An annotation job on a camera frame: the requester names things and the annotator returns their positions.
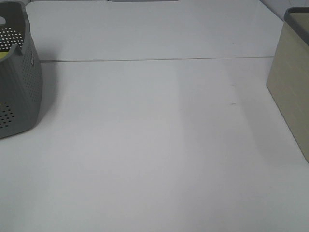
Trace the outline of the grey perforated plastic basket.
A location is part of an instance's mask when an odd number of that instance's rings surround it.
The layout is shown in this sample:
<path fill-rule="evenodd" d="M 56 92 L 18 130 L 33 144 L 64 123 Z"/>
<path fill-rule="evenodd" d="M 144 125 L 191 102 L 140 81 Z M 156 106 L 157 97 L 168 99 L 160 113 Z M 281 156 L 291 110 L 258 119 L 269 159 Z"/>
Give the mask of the grey perforated plastic basket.
<path fill-rule="evenodd" d="M 9 137 L 34 127 L 42 100 L 42 68 L 30 32 L 24 3 L 0 4 L 0 136 Z"/>

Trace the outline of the beige plastic basket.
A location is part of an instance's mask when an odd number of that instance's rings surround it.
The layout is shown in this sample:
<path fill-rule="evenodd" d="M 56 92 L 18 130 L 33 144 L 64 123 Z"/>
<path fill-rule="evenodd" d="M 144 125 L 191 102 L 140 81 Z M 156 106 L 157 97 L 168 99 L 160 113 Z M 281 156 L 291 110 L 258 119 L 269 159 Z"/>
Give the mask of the beige plastic basket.
<path fill-rule="evenodd" d="M 267 88 L 305 160 L 309 159 L 309 9 L 286 10 Z"/>

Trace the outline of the yellow towel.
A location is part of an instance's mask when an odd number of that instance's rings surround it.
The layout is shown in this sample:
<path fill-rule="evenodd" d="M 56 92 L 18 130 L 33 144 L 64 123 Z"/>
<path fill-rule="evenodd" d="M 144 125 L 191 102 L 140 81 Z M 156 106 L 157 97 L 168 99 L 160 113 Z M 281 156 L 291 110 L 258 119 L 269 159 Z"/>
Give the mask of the yellow towel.
<path fill-rule="evenodd" d="M 1 53 L 0 53 L 0 59 L 6 57 L 7 54 L 8 54 L 7 52 L 1 52 Z"/>

